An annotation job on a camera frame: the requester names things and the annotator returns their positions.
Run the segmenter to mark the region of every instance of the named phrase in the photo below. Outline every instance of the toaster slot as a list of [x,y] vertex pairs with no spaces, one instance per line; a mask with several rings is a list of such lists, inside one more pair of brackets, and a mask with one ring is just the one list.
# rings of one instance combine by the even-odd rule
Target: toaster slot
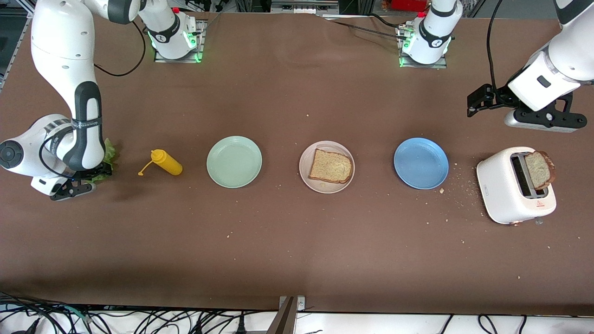
[[526,166],[526,160],[524,159],[528,154],[530,154],[530,152],[515,153],[511,155],[511,165],[514,169],[514,174],[516,175],[518,187],[520,188],[522,195],[528,199],[544,198],[548,194],[548,190],[546,188],[543,190],[534,189],[530,173],[528,172],[528,167]]

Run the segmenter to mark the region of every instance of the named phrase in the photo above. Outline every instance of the slice of bread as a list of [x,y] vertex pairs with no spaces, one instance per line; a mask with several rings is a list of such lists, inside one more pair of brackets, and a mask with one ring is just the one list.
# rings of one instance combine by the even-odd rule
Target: slice of bread
[[525,156],[528,173],[532,179],[534,189],[543,190],[555,181],[555,165],[551,158],[543,151],[535,151]]
[[330,183],[347,183],[352,171],[353,164],[348,157],[316,149],[309,178]]

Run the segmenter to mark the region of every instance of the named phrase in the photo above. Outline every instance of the red object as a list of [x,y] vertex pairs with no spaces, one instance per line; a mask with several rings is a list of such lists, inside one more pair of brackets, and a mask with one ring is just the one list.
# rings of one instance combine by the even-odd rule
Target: red object
[[426,7],[427,0],[392,0],[393,10],[422,12]]

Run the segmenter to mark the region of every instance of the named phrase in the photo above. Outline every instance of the white floor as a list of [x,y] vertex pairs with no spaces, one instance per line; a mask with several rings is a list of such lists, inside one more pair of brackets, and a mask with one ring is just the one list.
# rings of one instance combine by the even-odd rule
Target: white floor
[[[135,313],[129,316],[123,316],[128,311],[112,311],[104,314],[102,317],[108,324],[113,334],[133,334],[138,325],[147,317],[147,314]],[[109,317],[107,314],[122,317]],[[169,312],[163,315],[163,318],[170,319],[178,312]],[[228,312],[228,315],[239,314],[239,312]],[[274,318],[274,312],[258,313],[246,316],[245,327],[248,331],[267,330]],[[158,334],[178,334],[188,333],[189,328],[196,324],[199,313],[194,314],[190,319],[183,319],[174,322],[178,325],[169,326],[158,331]],[[19,313],[0,323],[0,333],[10,334],[18,330],[26,330],[37,316],[27,316],[25,313]],[[66,332],[71,329],[71,325],[65,316],[57,315],[54,317],[62,325]],[[299,313],[297,316],[295,334],[312,334],[322,330],[321,334],[438,334],[440,333],[448,315],[425,315],[425,314],[337,314],[337,313]],[[516,334],[519,331],[522,317],[514,316],[491,316],[490,317],[498,334]],[[93,317],[93,323],[90,328],[95,334],[101,333],[97,326],[100,326],[105,332],[105,326]],[[224,320],[224,317],[214,319],[204,328],[206,334],[212,326]],[[142,333],[153,333],[163,324],[158,320],[152,323]],[[228,325],[222,333],[234,334],[237,329],[238,321],[234,320]],[[487,321],[484,326],[491,330]],[[211,333],[217,334],[222,326],[216,327]],[[528,317],[523,334],[589,334],[594,332],[594,319],[574,318],[574,317]],[[76,333],[87,333],[81,321],[75,324]],[[47,319],[42,319],[37,327],[36,334],[53,334],[53,326]],[[478,325],[477,316],[454,316],[447,327],[446,333],[467,333],[467,334],[486,334]]]

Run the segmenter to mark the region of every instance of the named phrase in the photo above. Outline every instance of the blue plate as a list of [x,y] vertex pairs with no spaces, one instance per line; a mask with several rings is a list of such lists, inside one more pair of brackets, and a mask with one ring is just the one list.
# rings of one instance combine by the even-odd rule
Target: blue plate
[[411,138],[396,149],[394,168],[407,185],[433,189],[446,180],[450,165],[438,144],[425,138]]

